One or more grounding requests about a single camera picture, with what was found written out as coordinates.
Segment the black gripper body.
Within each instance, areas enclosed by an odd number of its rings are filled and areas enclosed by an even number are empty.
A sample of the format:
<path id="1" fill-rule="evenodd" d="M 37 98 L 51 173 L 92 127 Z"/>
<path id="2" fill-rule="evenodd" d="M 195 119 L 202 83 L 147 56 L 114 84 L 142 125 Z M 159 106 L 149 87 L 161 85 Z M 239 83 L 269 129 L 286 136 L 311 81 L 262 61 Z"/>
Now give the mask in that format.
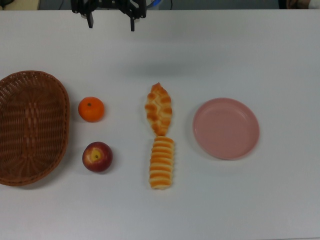
<path id="1" fill-rule="evenodd" d="M 98 0 L 97 6 L 102 9 L 120 9 L 122 7 L 121 0 Z"/>

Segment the person's hand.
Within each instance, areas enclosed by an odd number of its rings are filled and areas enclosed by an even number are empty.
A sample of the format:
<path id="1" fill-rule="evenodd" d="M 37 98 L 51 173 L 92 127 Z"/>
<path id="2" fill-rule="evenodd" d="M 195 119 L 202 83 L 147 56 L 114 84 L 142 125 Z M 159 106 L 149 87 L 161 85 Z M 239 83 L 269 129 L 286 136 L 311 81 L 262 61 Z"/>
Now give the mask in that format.
<path id="1" fill-rule="evenodd" d="M 310 0 L 286 0 L 287 9 L 308 9 Z"/>

